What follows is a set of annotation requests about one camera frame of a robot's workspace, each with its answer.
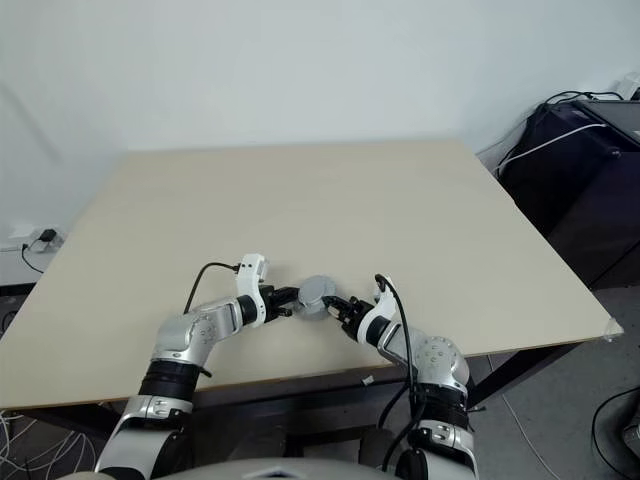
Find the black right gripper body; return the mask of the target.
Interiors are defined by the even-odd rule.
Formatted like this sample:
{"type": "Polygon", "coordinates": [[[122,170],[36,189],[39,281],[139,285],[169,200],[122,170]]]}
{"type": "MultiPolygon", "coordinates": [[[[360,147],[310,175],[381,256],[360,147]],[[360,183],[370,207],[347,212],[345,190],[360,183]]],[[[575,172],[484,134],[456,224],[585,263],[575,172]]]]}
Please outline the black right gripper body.
{"type": "Polygon", "coordinates": [[[352,296],[339,314],[342,329],[350,338],[358,337],[358,330],[364,317],[373,309],[373,305],[352,296]]]}

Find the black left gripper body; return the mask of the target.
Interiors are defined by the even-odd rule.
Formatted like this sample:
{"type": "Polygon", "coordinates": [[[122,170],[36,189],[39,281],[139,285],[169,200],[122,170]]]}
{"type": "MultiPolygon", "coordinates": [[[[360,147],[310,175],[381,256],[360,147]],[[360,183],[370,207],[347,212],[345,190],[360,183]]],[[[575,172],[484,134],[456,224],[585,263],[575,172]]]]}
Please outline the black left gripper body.
{"type": "Polygon", "coordinates": [[[276,290],[277,289],[272,285],[261,285],[259,287],[259,292],[266,308],[265,320],[264,320],[265,323],[271,322],[279,318],[277,314],[277,309],[280,306],[293,305],[293,301],[277,301],[276,290]]]}

